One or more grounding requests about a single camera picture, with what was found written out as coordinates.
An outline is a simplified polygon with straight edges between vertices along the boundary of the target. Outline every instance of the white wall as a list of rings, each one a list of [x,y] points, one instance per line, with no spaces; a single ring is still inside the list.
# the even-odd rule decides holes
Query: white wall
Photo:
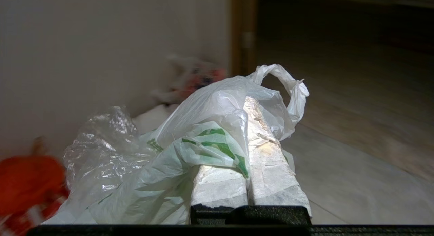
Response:
[[[170,53],[229,65],[228,0],[0,0],[0,158],[53,153],[96,108],[154,105]]]

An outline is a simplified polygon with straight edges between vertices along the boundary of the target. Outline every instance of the white plastic bag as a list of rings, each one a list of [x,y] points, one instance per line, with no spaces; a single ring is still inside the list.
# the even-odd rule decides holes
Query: white plastic bag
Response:
[[[268,74],[278,77],[291,95],[284,106],[279,91],[260,86]],[[243,110],[247,96],[258,100],[274,137],[294,132],[309,92],[280,65],[259,66],[247,77],[232,77],[191,94],[155,131],[140,137],[156,156],[78,219],[106,224],[185,224],[188,221],[194,165],[237,168],[249,176]]]

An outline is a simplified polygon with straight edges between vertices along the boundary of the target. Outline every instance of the wooden floor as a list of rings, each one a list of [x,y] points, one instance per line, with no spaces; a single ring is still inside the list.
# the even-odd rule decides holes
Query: wooden floor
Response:
[[[434,56],[381,44],[388,9],[265,0],[258,64],[279,63],[310,91],[282,146],[316,223],[432,224]],[[264,86],[289,96],[276,78]]]

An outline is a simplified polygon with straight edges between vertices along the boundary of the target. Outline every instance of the orange object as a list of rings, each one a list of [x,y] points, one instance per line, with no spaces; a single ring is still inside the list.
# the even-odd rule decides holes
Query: orange object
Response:
[[[0,162],[0,216],[25,211],[62,190],[64,168],[53,157],[11,157]]]

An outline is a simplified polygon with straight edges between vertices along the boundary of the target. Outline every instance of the plastic bag handle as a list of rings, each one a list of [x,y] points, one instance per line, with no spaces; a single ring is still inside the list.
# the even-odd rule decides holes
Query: plastic bag handle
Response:
[[[261,85],[262,80],[267,74],[277,77],[285,87],[291,97],[290,103],[287,106],[288,114],[294,124],[298,123],[304,115],[306,97],[309,96],[309,91],[306,85],[304,85],[303,80],[296,80],[283,66],[278,64],[258,66],[256,71],[247,77],[257,85]]]

